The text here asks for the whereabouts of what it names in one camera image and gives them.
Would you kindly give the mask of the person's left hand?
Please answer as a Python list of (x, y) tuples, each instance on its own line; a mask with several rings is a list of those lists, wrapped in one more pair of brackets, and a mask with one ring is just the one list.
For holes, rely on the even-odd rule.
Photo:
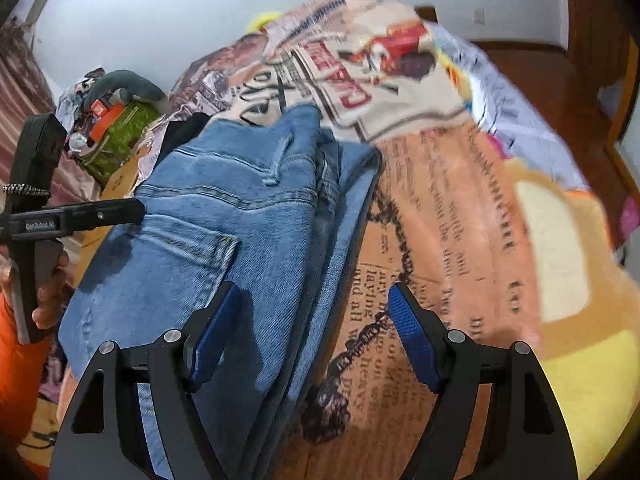
[[(7, 313), (13, 318), (13, 309), (11, 304), (11, 288), (13, 280), (13, 269), (6, 256), (8, 252), (6, 248), (1, 249), (1, 292), (2, 301), (1, 312)], [(63, 306), (68, 303), (65, 292), (66, 273), (65, 267), (70, 262), (70, 257), (65, 250), (62, 250), (58, 257), (58, 263), (52, 271), (50, 278), (47, 279), (37, 292), (38, 307), (32, 311), (32, 322), (40, 330), (50, 330), (62, 318)]]

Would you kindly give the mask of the orange sleeve forearm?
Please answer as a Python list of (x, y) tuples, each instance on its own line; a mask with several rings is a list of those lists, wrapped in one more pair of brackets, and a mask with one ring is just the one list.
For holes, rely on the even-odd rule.
[(24, 460), (17, 451), (32, 426), (44, 363), (51, 347), (48, 335), (35, 344), (20, 344), (14, 314), (1, 296), (1, 478), (47, 479), (49, 468)]

